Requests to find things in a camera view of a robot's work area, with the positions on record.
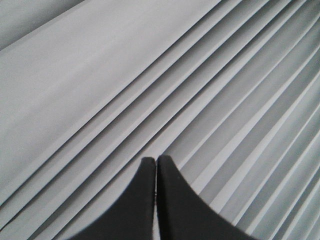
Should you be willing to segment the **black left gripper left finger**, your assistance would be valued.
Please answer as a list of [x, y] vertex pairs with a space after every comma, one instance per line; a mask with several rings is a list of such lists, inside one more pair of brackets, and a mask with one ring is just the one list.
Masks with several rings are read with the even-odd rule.
[[142, 158], [120, 197], [71, 240], [151, 240], [155, 207], [156, 163]]

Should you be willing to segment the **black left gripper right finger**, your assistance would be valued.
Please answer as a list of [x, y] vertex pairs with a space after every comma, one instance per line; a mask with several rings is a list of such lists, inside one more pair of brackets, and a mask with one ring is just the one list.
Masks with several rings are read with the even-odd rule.
[[157, 159], [157, 215], [162, 240], [250, 240], [214, 212], [186, 182], [169, 155]]

